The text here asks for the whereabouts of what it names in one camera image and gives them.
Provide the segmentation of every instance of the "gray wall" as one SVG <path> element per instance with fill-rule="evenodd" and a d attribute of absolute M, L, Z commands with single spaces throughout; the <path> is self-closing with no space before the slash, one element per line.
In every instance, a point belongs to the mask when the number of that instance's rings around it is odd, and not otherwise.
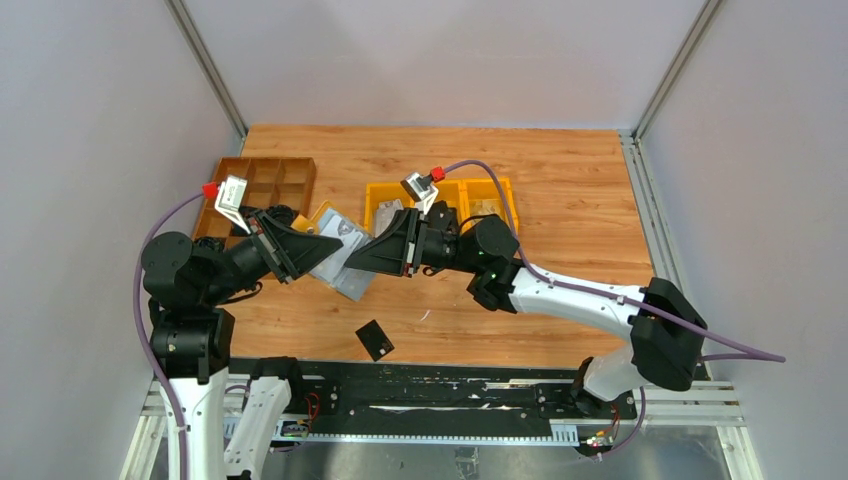
<path fill-rule="evenodd" d="M 162 1 L 0 3 L 0 112 L 0 476 L 116 478 L 140 242 L 235 138 Z"/>
<path fill-rule="evenodd" d="M 702 0 L 188 0 L 248 123 L 631 127 Z"/>
<path fill-rule="evenodd" d="M 844 478 L 848 6 L 726 4 L 646 151 L 707 322 L 788 357 L 715 365 L 766 478 Z"/>

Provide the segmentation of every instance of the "wooden tabletop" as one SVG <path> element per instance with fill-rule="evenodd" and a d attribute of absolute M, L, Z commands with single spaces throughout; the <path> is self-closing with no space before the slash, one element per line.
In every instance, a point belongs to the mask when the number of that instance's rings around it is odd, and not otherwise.
<path fill-rule="evenodd" d="M 605 283 L 642 285 L 652 275 L 614 131 L 257 125 L 242 155 L 313 157 L 312 210 L 330 200 L 358 222 L 366 183 L 481 159 L 511 179 L 534 263 Z M 484 176 L 465 167 L 449 178 Z M 232 353 L 370 361 L 354 332 L 372 319 L 395 345 L 385 357 L 392 362 L 576 367 L 622 345 L 568 320 L 489 312 L 465 291 L 469 280 L 378 276 L 359 302 L 308 276 L 264 282 L 262 294 L 227 307 L 236 317 Z"/>

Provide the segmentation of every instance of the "black cable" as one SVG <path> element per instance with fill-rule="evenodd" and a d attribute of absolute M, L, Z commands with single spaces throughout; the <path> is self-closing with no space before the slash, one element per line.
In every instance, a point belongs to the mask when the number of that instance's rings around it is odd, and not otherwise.
<path fill-rule="evenodd" d="M 497 217 L 498 214 L 497 213 L 487 213 L 485 215 L 471 215 L 470 217 L 466 218 L 465 220 L 462 221 L 462 223 L 459 224 L 459 231 L 462 232 L 462 227 L 466 223 L 470 222 L 471 220 L 482 220 L 486 217 L 492 217 L 492 216 Z"/>
<path fill-rule="evenodd" d="M 253 298 L 253 297 L 259 295 L 259 292 L 261 292 L 261 291 L 262 291 L 262 282 L 256 282 L 255 284 L 253 284 L 253 288 L 251 289 L 250 293 L 245 293 L 244 295 L 242 295 L 240 297 L 231 297 L 231 298 L 227 299 L 226 301 L 221 302 L 221 305 L 232 305 L 233 303 L 237 303 L 237 302 L 240 302 L 242 300 L 247 300 L 248 298 Z"/>

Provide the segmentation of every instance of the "black rectangular object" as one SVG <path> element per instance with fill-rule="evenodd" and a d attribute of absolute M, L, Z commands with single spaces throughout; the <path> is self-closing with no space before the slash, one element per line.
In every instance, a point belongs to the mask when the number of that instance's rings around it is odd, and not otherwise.
<path fill-rule="evenodd" d="M 389 337 L 380 328 L 377 320 L 371 320 L 366 323 L 364 327 L 356 331 L 356 336 L 359 337 L 359 341 L 362 342 L 365 350 L 368 351 L 368 354 L 371 355 L 371 358 L 375 362 L 395 349 Z"/>

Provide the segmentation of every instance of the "yellow container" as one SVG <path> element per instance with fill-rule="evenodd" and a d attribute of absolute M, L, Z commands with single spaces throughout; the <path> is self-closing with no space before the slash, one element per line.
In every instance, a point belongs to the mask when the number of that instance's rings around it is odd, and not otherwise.
<path fill-rule="evenodd" d="M 512 210 L 512 221 L 515 223 L 515 229 L 518 230 L 518 213 L 515 210 L 515 202 L 512 198 L 512 184 L 508 178 L 500 178 L 501 186 L 506 193 L 506 198 L 509 201 L 509 208 Z M 488 213 L 496 213 L 505 222 L 506 216 L 492 180 L 487 178 L 466 178 L 460 180 L 444 180 L 436 184 L 439 188 L 439 195 L 436 201 L 446 201 L 449 207 L 456 208 L 459 221 L 463 221 L 471 215 L 485 215 Z M 366 230 L 374 234 L 374 217 L 377 214 L 377 207 L 382 202 L 390 202 L 400 200 L 404 207 L 414 207 L 415 201 L 410 198 L 409 194 L 400 186 L 399 182 L 394 183 L 369 183 L 365 187 L 365 218 L 363 225 Z M 463 231 L 470 228 L 469 222 Z"/>

